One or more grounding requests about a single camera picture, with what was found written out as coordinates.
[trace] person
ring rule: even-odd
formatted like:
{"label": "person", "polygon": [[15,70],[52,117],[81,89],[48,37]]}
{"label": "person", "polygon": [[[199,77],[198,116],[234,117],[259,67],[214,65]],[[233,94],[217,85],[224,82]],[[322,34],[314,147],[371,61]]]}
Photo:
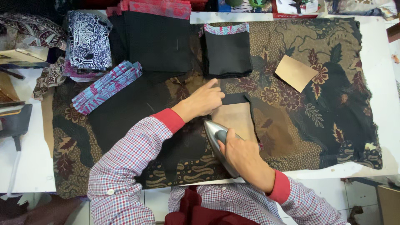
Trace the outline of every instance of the person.
{"label": "person", "polygon": [[[174,107],[142,119],[95,164],[88,188],[95,224],[155,223],[152,211],[140,202],[142,185],[134,177],[157,157],[164,140],[222,105],[225,94],[212,88],[216,83],[210,80]],[[219,145],[248,183],[172,187],[165,224],[284,224],[276,202],[298,224],[346,224],[313,190],[269,167],[257,143],[237,139],[229,129],[226,145]]]}

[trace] shirt sleeve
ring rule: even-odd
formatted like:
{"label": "shirt sleeve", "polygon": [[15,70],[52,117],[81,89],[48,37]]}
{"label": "shirt sleeve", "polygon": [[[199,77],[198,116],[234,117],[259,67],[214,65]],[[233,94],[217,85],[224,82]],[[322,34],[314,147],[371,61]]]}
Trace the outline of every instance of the shirt sleeve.
{"label": "shirt sleeve", "polygon": [[299,225],[346,225],[340,213],[314,190],[275,170],[275,184],[269,198]]}
{"label": "shirt sleeve", "polygon": [[140,176],[161,150],[162,142],[184,121],[171,109],[146,117],[133,126],[91,169],[88,197],[95,224],[152,224],[152,211],[140,202]]}

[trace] hand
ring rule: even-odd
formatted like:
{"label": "hand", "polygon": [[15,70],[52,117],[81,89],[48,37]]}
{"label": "hand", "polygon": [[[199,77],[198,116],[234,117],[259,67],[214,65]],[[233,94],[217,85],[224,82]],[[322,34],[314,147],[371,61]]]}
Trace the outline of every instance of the hand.
{"label": "hand", "polygon": [[217,82],[217,79],[210,80],[171,109],[176,112],[185,123],[189,122],[194,117],[210,114],[214,109],[222,106],[221,99],[225,98],[225,94],[221,92],[220,87],[211,88]]}
{"label": "hand", "polygon": [[235,137],[235,130],[229,129],[226,145],[218,140],[220,150],[243,179],[270,194],[274,188],[275,170],[260,157],[258,144]]}

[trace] red shirt cuff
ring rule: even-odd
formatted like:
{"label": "red shirt cuff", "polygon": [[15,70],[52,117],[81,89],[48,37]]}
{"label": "red shirt cuff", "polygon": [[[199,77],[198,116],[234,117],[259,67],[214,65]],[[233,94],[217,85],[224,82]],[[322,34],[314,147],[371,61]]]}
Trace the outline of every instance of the red shirt cuff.
{"label": "red shirt cuff", "polygon": [[166,108],[161,112],[153,114],[151,117],[163,122],[173,134],[185,125],[182,118],[170,108]]}
{"label": "red shirt cuff", "polygon": [[272,190],[272,193],[268,197],[279,204],[283,204],[286,200],[288,200],[289,195],[290,195],[289,178],[282,172],[275,170],[274,188]]}

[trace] white cord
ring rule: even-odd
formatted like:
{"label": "white cord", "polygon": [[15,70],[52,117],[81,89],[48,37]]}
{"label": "white cord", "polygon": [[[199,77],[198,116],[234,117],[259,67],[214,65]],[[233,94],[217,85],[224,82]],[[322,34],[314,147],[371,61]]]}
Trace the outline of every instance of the white cord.
{"label": "white cord", "polygon": [[16,195],[11,194],[11,191],[14,188],[15,177],[17,176],[17,168],[18,164],[20,163],[20,158],[21,158],[21,151],[17,151],[17,157],[15,158],[14,167],[12,168],[11,172],[10,184],[8,185],[7,197],[9,198],[15,198],[23,195],[23,194],[16,194]]}

